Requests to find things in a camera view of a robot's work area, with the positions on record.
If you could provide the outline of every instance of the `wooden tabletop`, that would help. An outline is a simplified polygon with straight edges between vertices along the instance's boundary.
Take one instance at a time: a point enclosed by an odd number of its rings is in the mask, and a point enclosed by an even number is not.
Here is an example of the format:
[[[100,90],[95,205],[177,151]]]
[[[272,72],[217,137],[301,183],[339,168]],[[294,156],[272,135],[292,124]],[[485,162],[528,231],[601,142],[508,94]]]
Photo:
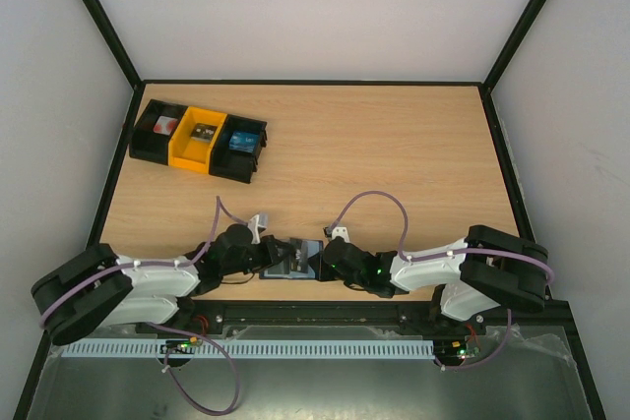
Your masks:
[[[278,238],[322,239],[355,194],[389,192],[409,213],[405,249],[466,236],[485,224],[517,234],[476,88],[407,86],[147,85],[151,98],[268,122],[251,184],[125,157],[101,241],[138,258],[175,257],[207,238],[215,196],[243,219],[259,211]],[[229,220],[222,217],[220,231]],[[352,243],[396,249],[399,209],[368,196],[344,219]],[[239,280],[244,275],[231,276]],[[428,300],[432,287],[397,300]],[[222,300],[387,300],[340,282],[268,280],[222,285]]]

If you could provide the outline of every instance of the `gray wall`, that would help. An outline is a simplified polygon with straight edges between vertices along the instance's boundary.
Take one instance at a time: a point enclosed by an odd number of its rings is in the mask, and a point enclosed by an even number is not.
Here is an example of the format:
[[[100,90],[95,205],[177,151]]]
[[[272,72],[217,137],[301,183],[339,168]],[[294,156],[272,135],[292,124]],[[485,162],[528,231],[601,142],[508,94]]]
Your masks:
[[[609,418],[628,418],[630,0],[549,0],[495,91]]]
[[[0,417],[41,337],[32,284],[82,251],[131,90],[80,0],[0,0]]]
[[[143,78],[482,81],[528,0],[101,0]]]

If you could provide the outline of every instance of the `wooden table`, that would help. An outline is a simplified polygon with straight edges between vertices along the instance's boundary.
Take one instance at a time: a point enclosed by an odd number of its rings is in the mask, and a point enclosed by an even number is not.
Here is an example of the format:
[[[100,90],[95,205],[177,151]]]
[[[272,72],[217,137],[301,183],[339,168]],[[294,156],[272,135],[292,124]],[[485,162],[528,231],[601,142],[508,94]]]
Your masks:
[[[267,212],[268,233],[279,238],[322,239],[347,201],[372,189],[407,208],[406,250],[450,243],[478,223],[517,234],[477,88],[152,84],[140,112],[151,98],[266,120],[269,144],[251,184],[125,157],[101,238],[117,253],[165,258],[194,249],[210,230],[216,195],[243,219]],[[222,217],[220,231],[228,224]],[[390,251],[403,219],[392,202],[368,196],[344,225],[360,248]],[[387,300],[340,282],[258,276],[203,298]]]

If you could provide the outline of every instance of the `black frame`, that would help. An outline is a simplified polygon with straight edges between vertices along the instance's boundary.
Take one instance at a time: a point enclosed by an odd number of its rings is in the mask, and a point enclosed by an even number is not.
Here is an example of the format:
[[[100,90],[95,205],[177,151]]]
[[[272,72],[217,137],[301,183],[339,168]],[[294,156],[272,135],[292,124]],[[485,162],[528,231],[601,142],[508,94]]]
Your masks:
[[[501,50],[496,62],[484,83],[479,82],[411,82],[411,81],[247,81],[247,80],[142,80],[138,75],[129,55],[118,37],[111,21],[107,17],[99,0],[83,0],[86,8],[94,19],[105,42],[109,46],[112,54],[118,62],[122,72],[126,76],[133,96],[129,105],[125,123],[118,140],[114,158],[109,168],[109,173],[105,181],[100,202],[94,217],[94,224],[87,246],[99,242],[103,227],[107,219],[109,206],[113,198],[114,190],[126,150],[129,145],[133,125],[138,113],[140,102],[146,84],[222,84],[222,85],[294,85],[294,86],[458,86],[477,87],[483,110],[488,122],[488,127],[495,147],[503,179],[507,189],[512,212],[516,220],[519,234],[522,237],[535,241],[534,233],[527,209],[523,202],[521,188],[519,186],[514,167],[508,152],[508,148],[503,136],[500,122],[492,100],[492,91],[496,87],[502,74],[508,67],[510,60],[515,55],[521,42],[527,35],[530,27],[534,23],[538,13],[543,8],[546,0],[530,0],[521,18],[515,25],[507,42]],[[568,302],[552,300],[548,294],[548,302],[542,314],[515,314],[521,325],[538,326],[561,326],[565,329],[569,340],[571,353],[578,364],[578,371],[584,387],[587,402],[591,408],[594,418],[603,419],[605,414],[595,382],[591,375],[589,363],[584,352],[584,347],[580,340],[571,309]],[[401,333],[415,333],[418,328],[414,328],[412,320],[418,318],[420,314],[428,313],[429,302],[203,302],[201,310],[210,315],[213,324],[217,324],[214,329],[219,329],[219,323],[215,320],[222,320],[223,324],[229,324],[231,320],[240,321],[246,318],[249,324],[296,324],[297,319],[314,320],[314,324],[342,325],[387,325],[398,327]],[[348,314],[360,313],[360,317],[349,317]],[[485,315],[485,322],[489,325],[502,325],[505,319],[505,312],[500,309],[489,311]],[[449,336],[431,336],[431,339],[448,339]],[[32,398],[39,380],[41,369],[45,362],[50,347],[50,339],[45,332],[41,338],[39,347],[33,359],[22,396],[16,409],[14,419],[26,419],[32,404]]]

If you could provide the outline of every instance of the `black corner post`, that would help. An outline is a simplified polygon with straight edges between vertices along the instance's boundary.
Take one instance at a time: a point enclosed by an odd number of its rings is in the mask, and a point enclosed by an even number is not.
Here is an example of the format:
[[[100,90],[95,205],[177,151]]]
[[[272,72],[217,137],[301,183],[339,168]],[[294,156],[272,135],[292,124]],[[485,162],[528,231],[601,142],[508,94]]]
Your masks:
[[[527,7],[523,11],[523,14],[521,14],[521,18],[517,21],[516,26],[510,33],[508,40],[499,53],[499,57],[494,62],[488,77],[483,83],[488,91],[492,92],[496,87],[499,79],[501,79],[501,76],[508,67],[512,57],[516,53],[517,49],[519,49],[519,46],[525,36],[528,34],[528,31],[532,27],[534,20],[538,16],[538,13],[544,6],[545,2],[546,0],[530,0],[528,3]]]
[[[111,21],[107,17],[107,14],[102,8],[102,5],[100,5],[100,1],[83,0],[83,3],[86,5],[88,12],[90,12],[90,15],[94,19],[94,23],[100,30],[100,34],[102,34],[107,46],[109,46],[114,58],[116,58],[116,61],[127,78],[127,81],[129,81],[130,86],[132,89],[139,87],[141,84],[140,76],[131,62],[127,51],[125,51],[125,48],[120,41],[116,30],[111,24]]]

